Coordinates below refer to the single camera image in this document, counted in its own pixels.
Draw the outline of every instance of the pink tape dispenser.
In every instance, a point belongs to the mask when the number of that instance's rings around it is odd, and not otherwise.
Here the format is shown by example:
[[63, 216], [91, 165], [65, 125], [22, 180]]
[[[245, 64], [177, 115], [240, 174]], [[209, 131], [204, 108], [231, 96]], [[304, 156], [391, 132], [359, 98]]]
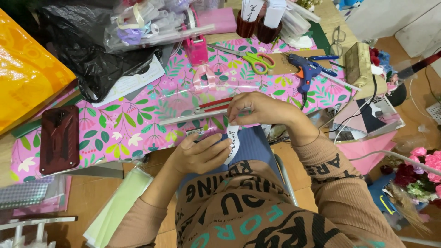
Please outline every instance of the pink tape dispenser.
[[[184, 14], [186, 18], [182, 24], [183, 30], [199, 26], [198, 16], [193, 6], [184, 11]], [[182, 46], [192, 66], [208, 63], [207, 42], [203, 35], [186, 38], [182, 41]]]

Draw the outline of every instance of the dark red phone case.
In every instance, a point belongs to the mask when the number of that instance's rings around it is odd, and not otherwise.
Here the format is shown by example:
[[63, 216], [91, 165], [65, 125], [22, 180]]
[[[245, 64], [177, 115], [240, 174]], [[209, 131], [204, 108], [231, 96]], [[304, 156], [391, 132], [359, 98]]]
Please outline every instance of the dark red phone case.
[[48, 175], [80, 163], [78, 107], [48, 109], [41, 118], [40, 173]]

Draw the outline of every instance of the blue glue gun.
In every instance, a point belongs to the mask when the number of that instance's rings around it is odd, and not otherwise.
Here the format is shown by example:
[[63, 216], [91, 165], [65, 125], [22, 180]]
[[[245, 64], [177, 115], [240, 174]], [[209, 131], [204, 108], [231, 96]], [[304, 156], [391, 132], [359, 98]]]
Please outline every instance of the blue glue gun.
[[[288, 55], [289, 63], [300, 69], [300, 71], [296, 74], [299, 78], [301, 78], [300, 85], [297, 88], [297, 91], [300, 94], [304, 94], [309, 91], [312, 78], [318, 76], [322, 71], [328, 75], [334, 77], [337, 76], [335, 72], [324, 68], [323, 66], [319, 65], [316, 62], [311, 61], [310, 58], [301, 57], [299, 55], [292, 53], [291, 54], [286, 53], [286, 55]], [[317, 60], [324, 60], [324, 59], [330, 60], [335, 58], [334, 56], [320, 56], [320, 58], [317, 58]]]

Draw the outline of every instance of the brown pen holder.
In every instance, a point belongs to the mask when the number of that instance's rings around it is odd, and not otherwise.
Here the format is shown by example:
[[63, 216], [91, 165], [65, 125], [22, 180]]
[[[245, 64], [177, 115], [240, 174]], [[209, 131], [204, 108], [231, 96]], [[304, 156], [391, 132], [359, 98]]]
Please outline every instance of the brown pen holder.
[[240, 18], [241, 12], [242, 10], [239, 10], [239, 14], [237, 15], [236, 33], [242, 38], [251, 38], [254, 34], [254, 29], [257, 26], [258, 18], [253, 22], [246, 22]]
[[263, 24], [263, 18], [260, 18], [257, 24], [257, 39], [265, 44], [271, 43], [279, 35], [280, 30], [282, 30], [282, 21], [277, 28], [269, 28]]

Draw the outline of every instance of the cardboard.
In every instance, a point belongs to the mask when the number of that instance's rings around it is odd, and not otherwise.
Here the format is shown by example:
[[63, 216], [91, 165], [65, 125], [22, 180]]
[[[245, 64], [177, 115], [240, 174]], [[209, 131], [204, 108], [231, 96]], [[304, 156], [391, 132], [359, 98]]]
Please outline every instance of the cardboard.
[[[287, 52], [287, 53], [293, 53], [302, 57], [326, 55], [323, 49], [303, 50], [303, 51], [295, 51], [295, 52]], [[287, 56], [283, 53], [271, 53], [267, 55], [276, 62], [276, 66], [273, 69], [268, 69], [268, 75], [297, 73], [300, 71], [297, 67], [289, 63]], [[314, 62], [317, 62], [319, 65], [325, 68], [331, 68], [331, 64], [329, 63], [329, 60], [314, 60]]]

